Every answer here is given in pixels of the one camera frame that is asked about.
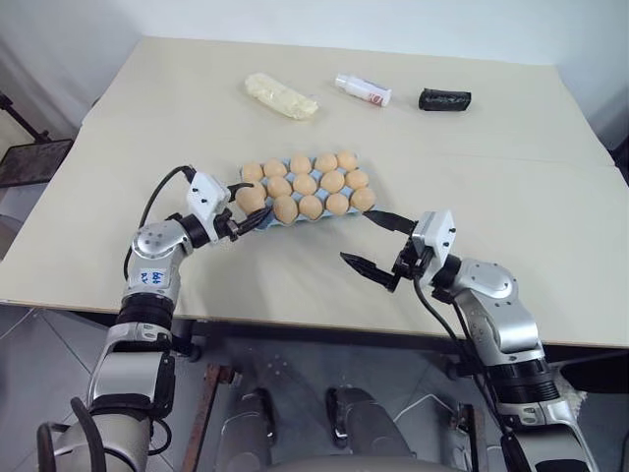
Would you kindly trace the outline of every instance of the blue egg carton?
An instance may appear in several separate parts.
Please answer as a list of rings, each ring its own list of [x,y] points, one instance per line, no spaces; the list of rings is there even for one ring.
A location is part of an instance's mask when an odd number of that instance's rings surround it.
[[[284,165],[286,165],[286,168],[289,169],[290,168],[290,159],[280,159]],[[315,160],[313,158],[311,158],[311,164],[313,165],[313,167],[315,166]],[[335,170],[338,170],[341,174],[343,174],[343,176],[345,176],[345,174],[347,173],[347,171],[341,167],[337,167]],[[321,172],[320,170],[316,170],[313,168],[313,170],[311,170],[309,172],[309,175],[311,177],[313,177],[314,181],[316,182],[316,185],[318,186],[319,181],[321,180],[321,177],[323,176],[323,172]],[[291,187],[293,186],[293,181],[295,180],[296,174],[294,174],[293,172],[288,172],[288,174],[286,174],[284,176],[284,178],[286,180],[288,180],[288,182],[291,184]],[[264,176],[262,177],[261,180],[259,180],[259,182],[264,185],[264,187],[266,187],[266,183],[268,181],[268,177]],[[343,194],[345,197],[347,197],[347,200],[350,200],[350,197],[352,196],[352,193],[354,192],[353,189],[351,189],[350,187],[343,187],[338,193]],[[339,216],[337,214],[332,213],[331,211],[325,209],[325,200],[327,199],[327,197],[330,195],[330,193],[324,189],[322,189],[321,187],[319,187],[318,189],[316,189],[316,192],[314,192],[314,195],[319,198],[321,200],[321,202],[323,203],[323,213],[321,214],[321,216],[317,219],[310,219],[307,216],[302,215],[301,213],[298,213],[297,217],[295,218],[295,220],[291,223],[291,224],[285,224],[283,222],[281,222],[280,220],[278,220],[277,218],[275,218],[275,214],[272,212],[270,212],[268,214],[268,216],[262,221],[262,223],[260,223],[256,229],[258,230],[264,230],[266,228],[268,228],[269,226],[277,226],[277,225],[281,225],[281,226],[292,226],[293,224],[295,224],[298,221],[308,221],[310,223],[314,223],[316,221],[319,221],[322,218],[328,218],[330,216],[336,216],[336,217],[342,217]],[[291,194],[291,198],[297,203],[297,205],[299,205],[299,200],[301,200],[304,197],[304,195],[300,194],[299,192],[295,192],[293,191],[293,193]],[[272,207],[273,206],[273,198],[267,196],[266,197],[266,201],[264,202],[266,204],[267,207]],[[360,213],[357,209],[355,209],[353,206],[350,205],[350,207],[348,208],[348,210],[345,212],[345,214],[355,214],[355,213]]]

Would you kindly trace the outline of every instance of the white table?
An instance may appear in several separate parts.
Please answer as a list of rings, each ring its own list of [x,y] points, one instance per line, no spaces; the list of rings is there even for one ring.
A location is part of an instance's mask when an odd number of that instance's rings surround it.
[[[243,80],[258,71],[314,96],[314,119],[292,121],[246,96]],[[385,84],[393,100],[380,109],[344,94],[337,72]],[[469,90],[472,105],[422,112],[424,87]],[[451,208],[453,252],[511,269],[544,341],[629,346],[627,189],[556,71],[338,49],[144,39],[0,264],[0,298],[115,312],[131,235],[172,167],[233,183],[250,160],[342,148],[360,154],[380,208],[408,217]],[[185,192],[175,181],[151,218],[185,210]],[[389,269],[403,243],[347,216],[202,248],[182,267],[176,314],[442,334],[409,283],[390,295],[338,256]]]

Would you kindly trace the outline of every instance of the white bottle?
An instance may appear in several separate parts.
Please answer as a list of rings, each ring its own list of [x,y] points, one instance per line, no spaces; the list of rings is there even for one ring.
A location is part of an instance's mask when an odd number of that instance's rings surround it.
[[[362,98],[364,101],[369,101],[374,105],[386,106],[391,99],[390,88],[384,88],[356,76],[338,74],[334,83],[337,87],[344,89],[350,95]]]

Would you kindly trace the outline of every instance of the floor tile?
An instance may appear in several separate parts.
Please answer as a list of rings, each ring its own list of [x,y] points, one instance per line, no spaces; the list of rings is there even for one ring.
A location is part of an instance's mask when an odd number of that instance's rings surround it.
[[[38,313],[0,339],[0,470],[21,464],[39,424],[64,420],[86,393],[88,373]]]
[[[43,310],[43,316],[91,372],[102,351],[107,328],[70,312]]]
[[[161,455],[153,455],[148,458],[146,472],[173,472],[173,468]]]
[[[28,307],[15,305],[0,305],[0,337],[15,326],[28,312]]]
[[[36,472],[37,470],[37,450],[33,449],[29,456],[18,465],[13,472]]]

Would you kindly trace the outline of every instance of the brown egg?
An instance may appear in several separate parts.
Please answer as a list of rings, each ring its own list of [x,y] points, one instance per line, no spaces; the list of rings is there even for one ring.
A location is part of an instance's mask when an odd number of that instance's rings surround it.
[[[338,166],[347,171],[354,170],[358,165],[356,155],[350,150],[341,150],[336,154],[336,159],[338,160]]]
[[[369,187],[358,189],[352,194],[352,207],[358,211],[367,211],[375,203],[375,193]]]
[[[273,177],[275,175],[284,177],[286,175],[286,166],[279,159],[270,159],[264,165],[264,175],[266,177]]]
[[[356,169],[345,175],[345,185],[356,190],[366,187],[370,182],[370,176],[362,170]]]
[[[345,185],[345,178],[338,170],[332,170],[327,174],[323,174],[319,185],[323,190],[327,190],[330,194],[335,194]]]
[[[313,170],[313,165],[305,154],[301,152],[293,154],[291,158],[291,172],[294,174],[308,174],[311,170]]]
[[[282,195],[273,201],[273,213],[282,223],[290,224],[297,217],[297,204],[287,195]]]
[[[336,167],[338,167],[338,161],[332,152],[323,153],[314,162],[314,168],[323,173],[334,170]]]
[[[299,174],[293,180],[293,189],[302,195],[312,195],[316,192],[315,179],[308,174]]]
[[[243,187],[236,192],[236,203],[245,214],[264,208],[264,198],[256,187]]]
[[[332,194],[325,200],[325,207],[332,213],[342,216],[350,207],[350,203],[343,194]]]
[[[279,175],[269,177],[266,182],[266,191],[268,195],[274,199],[282,195],[291,195],[293,193],[293,189],[291,188],[291,184],[288,183],[288,180]]]
[[[251,188],[255,189],[263,200],[266,200],[266,189],[264,188],[264,186],[260,182],[249,182],[249,183],[253,185],[253,187]]]
[[[323,204],[314,195],[306,195],[299,200],[299,213],[304,214],[309,219],[317,219],[323,213]]]
[[[244,182],[257,182],[264,177],[262,166],[257,162],[249,162],[243,165],[242,175]]]

